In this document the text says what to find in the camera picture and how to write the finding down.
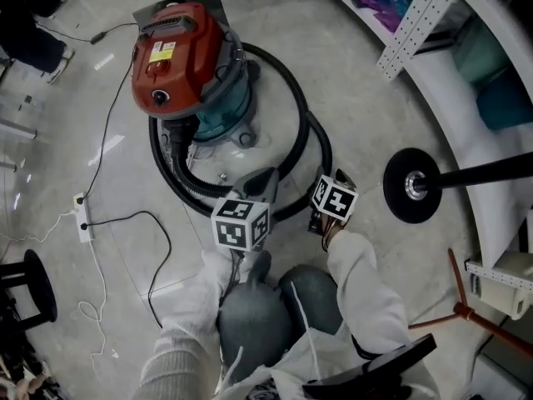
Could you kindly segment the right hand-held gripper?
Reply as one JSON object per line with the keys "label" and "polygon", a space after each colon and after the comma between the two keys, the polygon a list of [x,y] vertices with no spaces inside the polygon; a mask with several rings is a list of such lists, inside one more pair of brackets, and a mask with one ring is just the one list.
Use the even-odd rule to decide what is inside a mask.
{"label": "right hand-held gripper", "polygon": [[338,168],[335,177],[328,177],[324,167],[319,166],[310,199],[311,217],[308,231],[317,235],[324,234],[322,215],[333,221],[347,223],[354,212],[358,197],[356,184],[344,171]]}

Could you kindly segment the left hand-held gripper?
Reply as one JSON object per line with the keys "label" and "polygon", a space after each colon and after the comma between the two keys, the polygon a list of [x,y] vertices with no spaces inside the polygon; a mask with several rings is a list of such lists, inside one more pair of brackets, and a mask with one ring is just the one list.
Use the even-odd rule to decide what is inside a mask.
{"label": "left hand-held gripper", "polygon": [[232,192],[240,199],[218,198],[211,215],[215,244],[242,252],[258,248],[271,231],[269,203],[276,201],[279,182],[275,167],[257,169],[234,184]]}

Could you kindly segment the person's right forearm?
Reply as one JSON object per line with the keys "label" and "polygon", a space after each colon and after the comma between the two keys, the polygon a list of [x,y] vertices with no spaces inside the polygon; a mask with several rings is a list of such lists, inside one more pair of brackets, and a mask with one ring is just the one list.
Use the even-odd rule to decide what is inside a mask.
{"label": "person's right forearm", "polygon": [[384,354],[410,344],[404,303],[382,281],[371,243],[337,222],[326,229],[325,241],[338,308],[359,347]]}

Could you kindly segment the person's left forearm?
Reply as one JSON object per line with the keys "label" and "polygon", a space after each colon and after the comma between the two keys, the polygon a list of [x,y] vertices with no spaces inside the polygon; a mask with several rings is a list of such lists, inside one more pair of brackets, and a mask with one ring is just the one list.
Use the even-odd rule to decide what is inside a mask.
{"label": "person's left forearm", "polygon": [[222,366],[216,320],[232,259],[226,252],[206,250],[202,259],[204,268],[162,319],[132,400],[210,400],[216,391]]}

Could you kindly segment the red and teal vacuum cleaner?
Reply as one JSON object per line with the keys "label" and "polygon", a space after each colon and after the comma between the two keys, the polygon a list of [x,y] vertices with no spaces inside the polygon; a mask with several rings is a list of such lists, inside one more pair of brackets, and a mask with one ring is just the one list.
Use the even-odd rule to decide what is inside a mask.
{"label": "red and teal vacuum cleaner", "polygon": [[261,69],[247,58],[222,1],[162,0],[133,17],[139,27],[132,57],[138,107],[165,123],[196,118],[196,144],[254,147],[253,85]]}

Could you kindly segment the black round-base floor stand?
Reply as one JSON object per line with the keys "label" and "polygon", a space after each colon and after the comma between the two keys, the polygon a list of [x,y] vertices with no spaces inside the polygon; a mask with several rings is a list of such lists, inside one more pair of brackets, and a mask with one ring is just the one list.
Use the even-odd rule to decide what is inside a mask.
{"label": "black round-base floor stand", "polygon": [[435,214],[444,189],[531,176],[533,152],[442,173],[427,152],[408,147],[391,157],[385,168],[382,186],[391,212],[404,223],[419,224]]}

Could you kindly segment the person's leg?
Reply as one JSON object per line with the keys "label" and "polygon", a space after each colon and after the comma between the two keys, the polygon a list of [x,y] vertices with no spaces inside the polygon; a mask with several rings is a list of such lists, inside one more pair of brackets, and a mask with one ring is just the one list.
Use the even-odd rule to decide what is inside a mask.
{"label": "person's leg", "polygon": [[342,324],[336,301],[337,285],[328,272],[306,264],[287,271],[279,280],[281,297],[291,317],[292,336],[297,341],[306,331],[292,287],[300,300],[310,328],[335,335]]}
{"label": "person's leg", "polygon": [[292,321],[281,289],[266,283],[270,267],[271,254],[260,252],[247,280],[222,301],[217,328],[223,362],[234,367],[231,383],[248,378],[260,366],[275,365],[291,347]]}

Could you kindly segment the white metal shelving unit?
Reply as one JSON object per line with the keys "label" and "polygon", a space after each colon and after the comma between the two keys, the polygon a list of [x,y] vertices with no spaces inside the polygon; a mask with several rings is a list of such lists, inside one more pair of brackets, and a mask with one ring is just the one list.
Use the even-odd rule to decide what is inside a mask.
{"label": "white metal shelving unit", "polygon": [[[387,80],[406,71],[420,90],[446,136],[461,169],[533,151],[533,126],[492,132],[481,120],[474,88],[459,74],[451,50],[421,52],[456,0],[413,0],[395,32],[388,32],[368,8],[352,11],[385,44],[377,66]],[[489,28],[524,83],[533,102],[533,44],[501,0],[463,0]],[[533,205],[533,180],[500,181],[467,187],[481,262],[466,270],[484,279],[533,292],[533,257],[508,250]]]}

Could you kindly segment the white power strip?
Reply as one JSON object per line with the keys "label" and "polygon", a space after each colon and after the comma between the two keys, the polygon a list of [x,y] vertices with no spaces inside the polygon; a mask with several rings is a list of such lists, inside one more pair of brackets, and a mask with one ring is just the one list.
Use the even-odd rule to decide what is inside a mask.
{"label": "white power strip", "polygon": [[87,200],[81,192],[73,197],[73,211],[76,218],[77,232],[80,243],[89,243],[93,240],[92,227],[90,226]]}

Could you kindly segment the purple and blue plastic bags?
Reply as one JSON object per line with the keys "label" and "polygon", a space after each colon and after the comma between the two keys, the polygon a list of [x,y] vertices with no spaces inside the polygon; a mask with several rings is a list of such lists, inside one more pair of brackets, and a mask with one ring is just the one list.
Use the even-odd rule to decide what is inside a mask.
{"label": "purple and blue plastic bags", "polygon": [[394,33],[401,24],[411,0],[351,0],[356,8],[369,8],[373,16],[389,32]]}

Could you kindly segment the red wooden tripod stand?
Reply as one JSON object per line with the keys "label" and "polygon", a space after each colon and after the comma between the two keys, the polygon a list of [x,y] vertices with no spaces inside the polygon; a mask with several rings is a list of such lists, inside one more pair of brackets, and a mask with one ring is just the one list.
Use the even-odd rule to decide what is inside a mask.
{"label": "red wooden tripod stand", "polygon": [[447,250],[448,258],[450,260],[451,268],[454,273],[456,280],[456,286],[459,293],[459,302],[457,302],[453,307],[453,313],[445,317],[439,317],[437,319],[419,322],[409,325],[410,330],[428,328],[436,324],[441,324],[455,320],[457,318],[462,318],[466,321],[474,323],[475,325],[483,328],[488,333],[493,335],[496,338],[499,338],[504,343],[512,346],[519,352],[523,353],[526,357],[533,360],[533,343],[524,341],[520,337],[512,334],[511,332],[506,331],[504,328],[494,324],[488,319],[483,318],[481,315],[477,314],[476,311],[468,305],[466,298],[466,291],[464,284],[461,279],[461,274],[459,267],[457,265],[456,257],[451,248]]}

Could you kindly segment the blue storage bin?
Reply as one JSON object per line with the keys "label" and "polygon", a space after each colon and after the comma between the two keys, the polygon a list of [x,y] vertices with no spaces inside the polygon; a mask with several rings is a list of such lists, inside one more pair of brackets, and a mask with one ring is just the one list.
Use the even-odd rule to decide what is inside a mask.
{"label": "blue storage bin", "polygon": [[490,80],[476,99],[484,124],[493,131],[533,123],[533,103],[516,70]]}

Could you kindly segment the teal storage bin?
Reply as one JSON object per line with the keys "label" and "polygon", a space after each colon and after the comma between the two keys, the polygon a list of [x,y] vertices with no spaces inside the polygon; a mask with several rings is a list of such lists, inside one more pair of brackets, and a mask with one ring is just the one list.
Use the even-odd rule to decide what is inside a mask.
{"label": "teal storage bin", "polygon": [[480,87],[510,65],[510,59],[480,20],[470,23],[459,35],[452,55],[459,74],[471,85]]}

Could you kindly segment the black cart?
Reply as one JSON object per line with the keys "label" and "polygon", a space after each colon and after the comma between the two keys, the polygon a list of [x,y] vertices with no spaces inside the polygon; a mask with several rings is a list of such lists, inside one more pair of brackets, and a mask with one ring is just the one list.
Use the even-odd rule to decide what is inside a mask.
{"label": "black cart", "polygon": [[434,337],[427,334],[349,371],[310,381],[302,390],[311,400],[408,400],[413,390],[403,374],[435,349]]}

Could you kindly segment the beige appliance box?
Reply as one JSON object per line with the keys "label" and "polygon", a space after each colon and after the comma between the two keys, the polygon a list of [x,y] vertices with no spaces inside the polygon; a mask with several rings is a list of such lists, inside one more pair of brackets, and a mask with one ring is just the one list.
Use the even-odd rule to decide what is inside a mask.
{"label": "beige appliance box", "polygon": [[492,268],[476,260],[465,267],[472,275],[472,292],[511,319],[521,319],[533,305],[533,253],[505,251]]}

